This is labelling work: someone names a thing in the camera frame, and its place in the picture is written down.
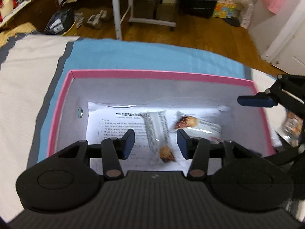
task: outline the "round hole in box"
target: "round hole in box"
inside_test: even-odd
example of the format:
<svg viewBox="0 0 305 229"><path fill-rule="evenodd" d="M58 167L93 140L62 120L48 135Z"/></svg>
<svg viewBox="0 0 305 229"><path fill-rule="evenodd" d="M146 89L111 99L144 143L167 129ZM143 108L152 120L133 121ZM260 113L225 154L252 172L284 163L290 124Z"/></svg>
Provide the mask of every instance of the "round hole in box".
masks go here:
<svg viewBox="0 0 305 229"><path fill-rule="evenodd" d="M80 107L77 110L77 117L81 119L83 117L83 109Z"/></svg>

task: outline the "black plastic bag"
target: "black plastic bag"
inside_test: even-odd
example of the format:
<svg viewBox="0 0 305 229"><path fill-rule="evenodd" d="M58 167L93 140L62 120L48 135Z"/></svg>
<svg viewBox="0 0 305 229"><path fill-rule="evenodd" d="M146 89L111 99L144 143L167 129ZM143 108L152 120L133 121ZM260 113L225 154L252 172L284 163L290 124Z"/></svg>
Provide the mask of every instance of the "black plastic bag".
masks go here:
<svg viewBox="0 0 305 229"><path fill-rule="evenodd" d="M48 22L44 34L62 35L72 27L74 23L74 10L62 9L56 12Z"/></svg>

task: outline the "yellow cloth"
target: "yellow cloth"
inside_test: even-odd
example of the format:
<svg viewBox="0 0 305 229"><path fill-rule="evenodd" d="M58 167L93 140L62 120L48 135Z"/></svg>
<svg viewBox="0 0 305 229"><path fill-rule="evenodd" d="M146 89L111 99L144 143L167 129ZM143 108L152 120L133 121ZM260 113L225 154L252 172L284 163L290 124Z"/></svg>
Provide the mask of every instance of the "yellow cloth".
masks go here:
<svg viewBox="0 0 305 229"><path fill-rule="evenodd" d="M16 33L31 33L34 30L36 30L36 27L34 27L33 24L31 24L30 22L27 22L15 27L12 30L3 31L2 33L0 33L0 47L5 45L7 43L7 40L10 37L15 36Z"/></svg>

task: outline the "white metal rack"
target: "white metal rack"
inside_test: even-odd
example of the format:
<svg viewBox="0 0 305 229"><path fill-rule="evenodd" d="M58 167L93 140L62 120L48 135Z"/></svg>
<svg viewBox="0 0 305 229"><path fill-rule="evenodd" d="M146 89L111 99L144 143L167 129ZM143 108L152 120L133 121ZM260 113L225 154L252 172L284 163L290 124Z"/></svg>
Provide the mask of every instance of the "white metal rack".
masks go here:
<svg viewBox="0 0 305 229"><path fill-rule="evenodd" d="M117 40L122 40L121 23L123 22L123 20L129 10L130 10L130 18L129 18L128 22L147 23L147 24L163 25L163 26L169 26L169 27L176 26L175 22L146 19L146 18L135 18L133 0L128 0L128 8L127 8L126 12L124 13L124 15L122 16L122 18L121 18L121 14L120 14L120 0L112 0L112 6L113 6L114 26L115 26Z"/></svg>

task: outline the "paper sheet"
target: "paper sheet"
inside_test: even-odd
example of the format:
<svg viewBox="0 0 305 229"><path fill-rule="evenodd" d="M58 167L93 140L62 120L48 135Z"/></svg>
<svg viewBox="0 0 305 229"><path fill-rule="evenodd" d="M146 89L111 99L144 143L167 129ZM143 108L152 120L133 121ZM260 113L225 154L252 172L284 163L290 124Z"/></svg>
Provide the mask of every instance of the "paper sheet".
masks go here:
<svg viewBox="0 0 305 229"><path fill-rule="evenodd" d="M175 162L151 164L150 158L153 152L151 151L146 129L144 125L144 119L138 114L141 112L154 112L162 111L162 108L148 108L148 107L107 107L103 104L88 103L89 118L87 125L86 140L89 144L99 144L102 140L110 137L122 137L124 133L129 129L135 130L135 144L127 160L120 160L123 172L126 175L129 170L141 170L141 171L170 171L181 170L184 174L187 174L189 166L192 160L185 160L180 152L177 144L176 134L170 134L171 148L175 156ZM166 117L168 125L172 125L176 120L176 112L178 109L167 110ZM204 113L214 113L215 109L205 109ZM90 167L98 174L103 174L102 160L91 159ZM209 160L208 174L214 174L219 168L221 168L220 159Z"/></svg>

